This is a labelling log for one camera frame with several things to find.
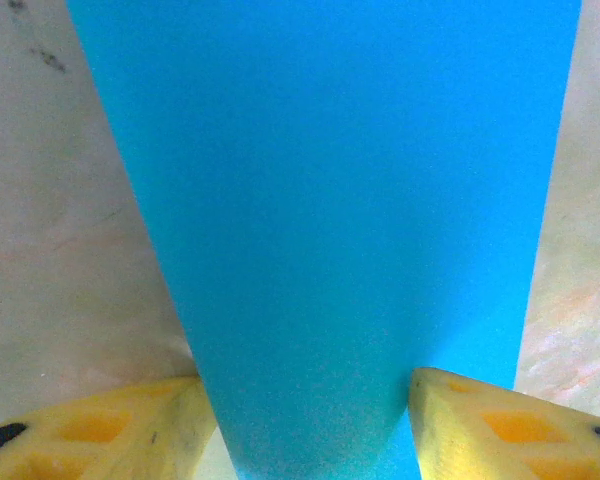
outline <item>blue surface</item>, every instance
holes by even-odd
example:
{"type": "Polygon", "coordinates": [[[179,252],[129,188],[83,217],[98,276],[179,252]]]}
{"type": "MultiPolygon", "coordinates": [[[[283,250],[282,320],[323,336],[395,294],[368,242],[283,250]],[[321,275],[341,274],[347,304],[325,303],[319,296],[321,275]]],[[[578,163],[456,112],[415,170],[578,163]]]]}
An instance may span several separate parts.
{"type": "Polygon", "coordinates": [[[419,478],[511,387],[579,2],[69,2],[243,479],[419,478]]]}

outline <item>yellow foam block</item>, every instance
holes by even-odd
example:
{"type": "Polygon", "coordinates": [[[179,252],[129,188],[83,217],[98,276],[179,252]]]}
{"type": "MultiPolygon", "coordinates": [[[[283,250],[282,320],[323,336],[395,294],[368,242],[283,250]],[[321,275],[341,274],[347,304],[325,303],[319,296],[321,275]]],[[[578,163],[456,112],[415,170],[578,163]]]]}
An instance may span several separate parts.
{"type": "Polygon", "coordinates": [[[123,388],[5,422],[0,480],[189,480],[215,427],[197,377],[123,388]]]}
{"type": "Polygon", "coordinates": [[[600,418],[432,368],[409,414],[423,480],[600,480],[600,418]]]}

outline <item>marble floor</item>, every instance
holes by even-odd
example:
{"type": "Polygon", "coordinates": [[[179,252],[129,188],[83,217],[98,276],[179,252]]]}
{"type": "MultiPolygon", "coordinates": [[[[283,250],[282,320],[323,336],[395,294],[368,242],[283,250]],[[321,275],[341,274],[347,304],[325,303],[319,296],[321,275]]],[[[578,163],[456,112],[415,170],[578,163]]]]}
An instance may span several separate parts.
{"type": "MultiPolygon", "coordinates": [[[[0,0],[0,421],[194,371],[64,2],[0,0]]],[[[516,388],[600,415],[600,0],[584,1],[516,388]]],[[[218,433],[197,477],[235,478],[218,433]]]]}

